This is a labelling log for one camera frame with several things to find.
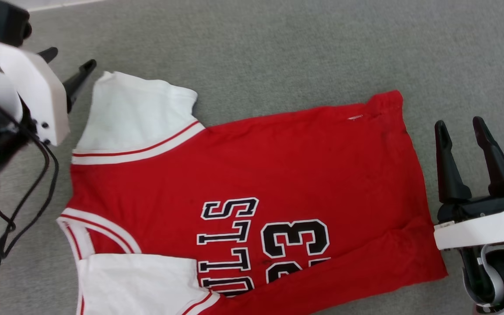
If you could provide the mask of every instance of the black cable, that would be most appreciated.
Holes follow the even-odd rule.
[[[46,210],[46,208],[50,204],[50,201],[52,201],[52,195],[54,194],[54,190],[56,189],[56,182],[57,182],[57,179],[58,179],[58,172],[60,171],[60,164],[58,163],[58,159],[56,158],[56,156],[54,155],[54,153],[48,148],[48,146],[46,146],[45,143],[42,143],[36,137],[36,135],[34,135],[25,126],[23,126],[20,123],[18,123],[18,121],[16,121],[16,119],[14,119],[10,114],[8,114],[1,107],[0,107],[0,113],[2,115],[6,116],[6,118],[9,121],[11,121],[19,129],[20,132],[22,132],[23,134],[26,134],[26,136],[28,136],[34,142],[34,144],[36,144],[36,146],[38,147],[38,149],[40,150],[40,152],[44,155],[44,167],[42,168],[42,171],[40,172],[40,174],[36,178],[36,181],[34,181],[34,183],[32,184],[32,186],[28,189],[28,191],[26,192],[26,194],[24,194],[24,197],[22,197],[21,201],[19,202],[19,204],[17,205],[16,209],[14,210],[12,216],[10,218],[8,218],[8,220],[6,220],[7,221],[7,227],[6,227],[5,232],[3,233],[3,235],[0,238],[0,268],[1,268],[1,263],[2,263],[3,259],[5,259],[9,255],[9,253],[11,252],[11,249],[17,243],[17,241],[20,239],[20,237],[22,237],[22,235],[24,235],[24,233],[26,233],[26,231],[28,231],[28,229],[30,229],[30,227],[32,227],[32,225],[34,225],[34,223],[36,223],[36,221],[38,221],[38,218],[40,218],[42,216],[42,214],[44,213],[44,211]],[[50,182],[50,188],[48,189],[48,197],[46,197],[46,200],[45,200],[44,204],[42,205],[42,207],[40,208],[40,210],[38,210],[38,213],[36,214],[36,216],[34,217],[34,219],[32,219],[30,221],[30,223],[28,223],[26,225],[26,227],[24,227],[24,229],[22,229],[18,233],[18,235],[12,239],[12,241],[8,245],[7,249],[5,249],[5,243],[7,241],[7,237],[9,235],[9,233],[12,232],[12,231],[14,231],[14,229],[15,229],[15,227],[14,227],[14,219],[16,218],[19,210],[22,208],[22,206],[26,202],[26,199],[28,199],[28,197],[30,197],[30,194],[32,194],[32,192],[34,191],[34,189],[38,186],[38,184],[40,183],[40,181],[42,180],[42,178],[46,174],[46,171],[49,168],[50,158],[48,157],[48,154],[50,156],[52,156],[52,160],[54,161],[54,174],[52,176],[52,181]]]

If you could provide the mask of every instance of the white fabric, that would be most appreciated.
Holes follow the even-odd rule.
[[[198,285],[193,259],[96,254],[77,267],[84,315],[190,315],[219,299]]]
[[[196,121],[197,98],[164,80],[104,72],[94,84],[87,126],[73,153],[134,151],[162,142]]]

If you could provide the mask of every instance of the red fabric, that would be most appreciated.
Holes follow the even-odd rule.
[[[325,106],[207,128],[150,159],[112,165],[72,165],[68,207],[98,214],[126,229],[142,253],[198,262],[234,262],[246,248],[249,269],[210,269],[200,280],[250,277],[254,290],[221,299],[212,314],[310,314],[354,299],[446,276],[433,238],[424,178],[402,119],[397,91],[367,104]],[[204,220],[206,202],[258,199],[252,217]],[[197,244],[198,235],[237,233],[246,242]],[[308,255],[284,245],[285,257],[264,252],[262,229],[318,220],[329,244]],[[97,253],[122,253],[91,233]],[[274,236],[277,243],[284,235]],[[309,261],[329,259],[313,267]],[[268,285],[274,264],[302,269]],[[214,287],[238,289],[242,285]]]

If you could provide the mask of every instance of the basketball jersey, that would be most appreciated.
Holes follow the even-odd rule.
[[[58,219],[79,313],[306,315],[446,276],[399,92],[208,128],[196,98],[96,82]]]

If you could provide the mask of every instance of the gray carpet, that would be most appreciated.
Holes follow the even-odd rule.
[[[85,60],[98,75],[117,70],[161,78],[199,94],[206,126],[364,102],[398,89],[426,178],[430,213],[438,203],[434,122],[444,119],[458,168],[476,195],[486,165],[472,130],[482,116],[504,149],[504,2],[493,0],[110,0],[32,14],[27,48],[60,48],[61,78]],[[70,116],[72,133],[56,148],[62,172],[54,200],[4,261],[0,314],[74,313],[77,279],[55,223],[71,196],[70,150],[88,117],[90,90]],[[10,213],[41,167],[30,147],[1,176],[0,207]],[[23,226],[46,193],[40,187],[18,218]],[[0,233],[4,222],[0,219]],[[354,301],[320,315],[469,315],[461,262],[443,253],[450,277]]]

